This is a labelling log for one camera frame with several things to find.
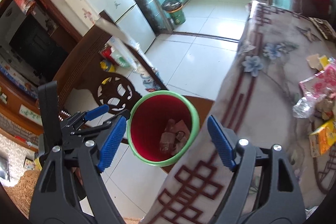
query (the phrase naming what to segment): snack package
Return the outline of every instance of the snack package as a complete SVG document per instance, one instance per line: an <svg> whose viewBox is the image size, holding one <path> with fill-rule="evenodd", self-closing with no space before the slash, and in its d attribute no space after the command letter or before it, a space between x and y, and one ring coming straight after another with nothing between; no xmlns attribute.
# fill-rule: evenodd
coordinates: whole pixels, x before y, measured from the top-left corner
<svg viewBox="0 0 336 224"><path fill-rule="evenodd" d="M302 97L293 106L293 116L296 118L308 118L315 112L316 105L331 93L336 92L336 64L328 64L324 70L299 83L303 91Z"/></svg>
<svg viewBox="0 0 336 224"><path fill-rule="evenodd" d="M329 120L309 135L312 157L323 155L336 142L335 120Z"/></svg>

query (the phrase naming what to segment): wooden cabinet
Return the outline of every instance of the wooden cabinet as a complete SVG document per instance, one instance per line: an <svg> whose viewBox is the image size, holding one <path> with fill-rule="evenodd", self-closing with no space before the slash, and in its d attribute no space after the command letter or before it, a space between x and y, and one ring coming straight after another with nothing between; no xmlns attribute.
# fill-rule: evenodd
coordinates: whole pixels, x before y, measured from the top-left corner
<svg viewBox="0 0 336 224"><path fill-rule="evenodd" d="M36 101L26 95L1 73L0 86L1 92L7 96L7 104L0 101L0 113L22 128L36 135L42 134L43 127L41 125L20 115L21 105L24 105L36 114L40 114L40 110L36 107Z"/></svg>

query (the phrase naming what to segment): trash in bucket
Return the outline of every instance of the trash in bucket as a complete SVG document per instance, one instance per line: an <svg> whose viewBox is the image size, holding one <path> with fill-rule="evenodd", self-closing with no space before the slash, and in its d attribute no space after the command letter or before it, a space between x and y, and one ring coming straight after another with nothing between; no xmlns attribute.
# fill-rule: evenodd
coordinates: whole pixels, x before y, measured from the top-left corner
<svg viewBox="0 0 336 224"><path fill-rule="evenodd" d="M162 153L160 140L169 119L183 121L190 136L176 154ZM168 90L155 91L142 97L131 111L127 137L133 153L143 162L155 166L174 164L195 140L200 122L195 107L182 95Z"/></svg>
<svg viewBox="0 0 336 224"><path fill-rule="evenodd" d="M181 0L165 0L161 7L169 13L170 18L174 21L175 25L181 25L185 22L185 16L182 11L183 4Z"/></svg>
<svg viewBox="0 0 336 224"><path fill-rule="evenodd" d="M161 7L166 12L172 12L182 7L182 1L181 0L165 0L162 3Z"/></svg>
<svg viewBox="0 0 336 224"><path fill-rule="evenodd" d="M183 120L175 123L169 119L160 140L160 152L163 154L176 155L187 143L190 131Z"/></svg>

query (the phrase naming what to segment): trash can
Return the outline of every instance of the trash can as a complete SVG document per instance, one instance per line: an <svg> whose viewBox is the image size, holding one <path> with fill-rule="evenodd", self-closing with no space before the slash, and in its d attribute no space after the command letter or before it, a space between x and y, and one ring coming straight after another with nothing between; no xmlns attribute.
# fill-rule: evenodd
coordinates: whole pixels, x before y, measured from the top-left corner
<svg viewBox="0 0 336 224"><path fill-rule="evenodd" d="M181 25L185 22L181 0L165 0L161 7L163 10L169 13L170 18L174 21L175 25Z"/></svg>
<svg viewBox="0 0 336 224"><path fill-rule="evenodd" d="M182 11L182 7L178 8L174 11L167 11L169 13L170 18L174 21L175 25L181 25L185 22L184 12Z"/></svg>
<svg viewBox="0 0 336 224"><path fill-rule="evenodd" d="M169 119L183 120L190 136L176 155L160 152L160 139ZM159 90L142 97L133 107L127 122L128 143L136 157L154 166L176 163L191 146L200 129L197 110L185 97L169 90Z"/></svg>

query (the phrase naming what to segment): plastic bag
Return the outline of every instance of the plastic bag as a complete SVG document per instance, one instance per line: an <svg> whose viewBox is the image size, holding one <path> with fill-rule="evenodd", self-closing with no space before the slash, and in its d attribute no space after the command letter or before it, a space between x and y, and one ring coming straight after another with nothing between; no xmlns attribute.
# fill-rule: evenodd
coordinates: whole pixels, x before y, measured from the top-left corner
<svg viewBox="0 0 336 224"><path fill-rule="evenodd" d="M293 116L308 118L315 112L316 105L329 94L336 92L336 64L330 63L324 71L299 83L304 97L293 106Z"/></svg>
<svg viewBox="0 0 336 224"><path fill-rule="evenodd" d="M118 29L117 26L113 25L112 23L108 22L107 20L103 19L103 18L99 18L95 25L97 25L98 27L100 27L102 30L104 30L105 32L109 33L110 35L113 36L114 38L114 42L115 44L118 45L122 45L120 46L120 48L123 48L123 50L119 50L118 46L116 47L116 49L125 57L126 61L131 65L131 67L135 68L135 72L137 73L141 73L141 71L145 71L145 69L142 67L142 65L135 63L134 60L136 60L136 58L131 54L131 52L127 49L127 47L123 44L123 42L129 46L132 46L140 55L141 57L146 61L147 64L149 64L149 66L154 70L154 66L151 63L151 61L149 61L149 59L147 58L147 56L144 54L144 52L140 49L140 44L137 43L132 37L130 37L129 35L123 33L120 29Z"/></svg>

